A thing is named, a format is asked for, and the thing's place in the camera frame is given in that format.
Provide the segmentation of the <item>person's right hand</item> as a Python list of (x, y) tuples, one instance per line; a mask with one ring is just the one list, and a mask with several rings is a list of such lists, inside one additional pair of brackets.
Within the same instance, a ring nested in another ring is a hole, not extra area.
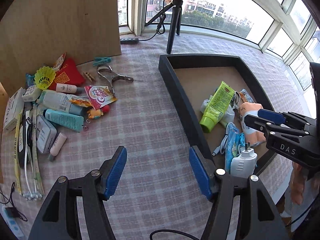
[(289, 187), (291, 190), (290, 196), (294, 204), (301, 205), (303, 202), (303, 192), (305, 187), (305, 177), (303, 168), (298, 163), (292, 163), (292, 173), (290, 178)]

